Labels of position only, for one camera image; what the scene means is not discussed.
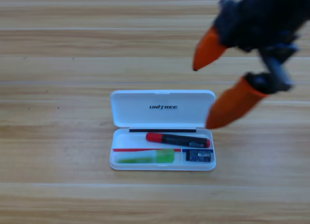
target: table surface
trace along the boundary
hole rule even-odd
[[[210,172],[123,172],[109,154],[119,89],[209,89],[256,53],[199,72],[218,0],[0,0],[0,223],[310,223],[309,26],[286,67],[296,87],[213,130]]]

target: green object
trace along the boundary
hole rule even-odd
[[[174,149],[161,149],[155,150],[154,156],[126,158],[118,160],[118,163],[169,163],[173,161]]]
[[[154,162],[153,157],[133,158],[118,161],[118,163],[152,163],[152,162]]]
[[[174,149],[163,149],[156,151],[156,162],[166,163],[174,161]]]

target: white plastic case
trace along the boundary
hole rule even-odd
[[[110,166],[115,170],[209,171],[216,166],[214,142],[205,121],[216,97],[209,90],[119,90],[111,93],[114,124]],[[197,149],[146,140],[148,132],[158,132],[210,140],[210,162],[186,161],[186,153],[175,152],[169,163],[118,163],[128,155],[153,155],[154,151],[115,152],[114,149]]]

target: case lid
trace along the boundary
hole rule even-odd
[[[121,128],[204,128],[215,98],[209,90],[119,90],[110,96]]]

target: unitree logo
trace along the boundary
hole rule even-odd
[[[178,106],[165,106],[165,105],[158,105],[158,106],[150,106],[150,109],[177,109]]]

